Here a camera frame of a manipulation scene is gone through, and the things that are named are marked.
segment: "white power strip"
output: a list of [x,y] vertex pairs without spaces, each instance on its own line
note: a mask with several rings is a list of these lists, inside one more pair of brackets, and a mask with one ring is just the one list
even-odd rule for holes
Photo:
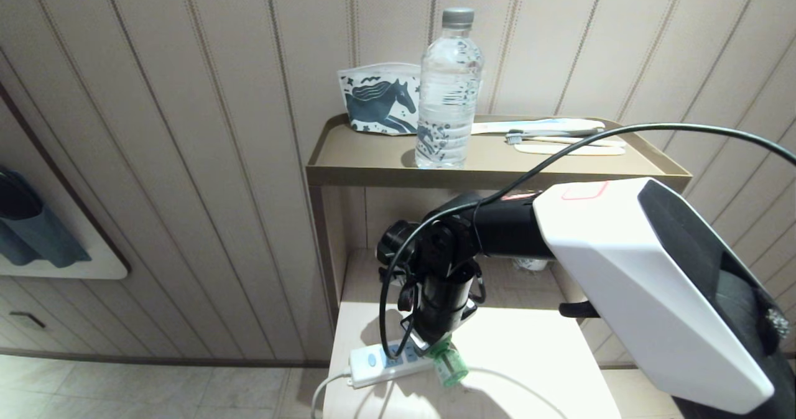
[[[390,351],[395,352],[400,341],[392,341],[387,345]],[[434,359],[418,356],[412,343],[407,343],[398,359],[387,360],[381,345],[375,344],[351,351],[349,365],[351,366],[349,385],[356,389],[430,370],[434,367]]]

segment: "tile floor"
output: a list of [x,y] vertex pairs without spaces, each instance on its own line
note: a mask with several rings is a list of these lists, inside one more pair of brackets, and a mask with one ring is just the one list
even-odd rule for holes
[[[306,419],[326,370],[0,356],[2,419]],[[638,370],[603,371],[625,419],[682,419]]]

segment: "plastic water bottle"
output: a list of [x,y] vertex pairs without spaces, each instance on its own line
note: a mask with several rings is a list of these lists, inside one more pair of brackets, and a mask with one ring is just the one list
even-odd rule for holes
[[475,12],[445,9],[443,36],[423,54],[415,162],[421,169],[461,169],[475,117],[484,59],[470,40]]

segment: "bottle cap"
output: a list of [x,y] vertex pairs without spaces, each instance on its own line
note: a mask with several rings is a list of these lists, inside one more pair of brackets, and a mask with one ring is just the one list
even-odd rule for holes
[[469,29],[473,26],[474,9],[468,7],[449,7],[443,11],[444,29]]

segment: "striped wallpaper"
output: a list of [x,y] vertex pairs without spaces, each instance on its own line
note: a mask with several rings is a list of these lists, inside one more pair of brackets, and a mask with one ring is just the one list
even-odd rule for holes
[[[132,267],[0,277],[0,348],[328,359],[302,164],[344,110],[335,71],[418,63],[454,5],[476,9],[482,113],[707,122],[796,148],[796,0],[0,0],[0,81]],[[796,321],[793,170],[719,137],[646,137]],[[602,321],[583,331],[600,362],[631,361]]]

